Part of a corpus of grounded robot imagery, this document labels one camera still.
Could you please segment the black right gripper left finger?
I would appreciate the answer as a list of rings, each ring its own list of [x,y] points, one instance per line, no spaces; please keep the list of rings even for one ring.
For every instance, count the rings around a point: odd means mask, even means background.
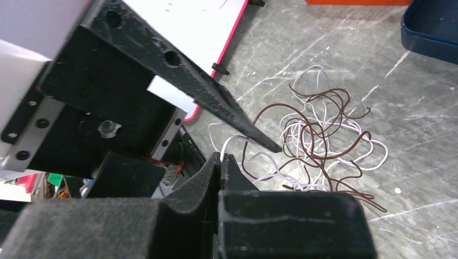
[[[219,153],[162,199],[48,200],[27,206],[1,258],[212,258]]]

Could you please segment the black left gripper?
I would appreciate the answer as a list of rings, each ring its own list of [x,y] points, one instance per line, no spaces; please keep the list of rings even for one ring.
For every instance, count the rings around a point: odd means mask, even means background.
[[[56,58],[1,42],[1,178],[89,178],[119,155],[178,165],[184,111],[149,91],[161,77],[271,152],[281,147],[227,88],[123,1],[91,1]]]

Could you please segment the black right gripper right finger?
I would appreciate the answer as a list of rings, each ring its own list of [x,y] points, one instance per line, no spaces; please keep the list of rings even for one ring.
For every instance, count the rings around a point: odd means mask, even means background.
[[[221,177],[215,258],[377,258],[361,204],[342,193],[261,191],[232,155]]]

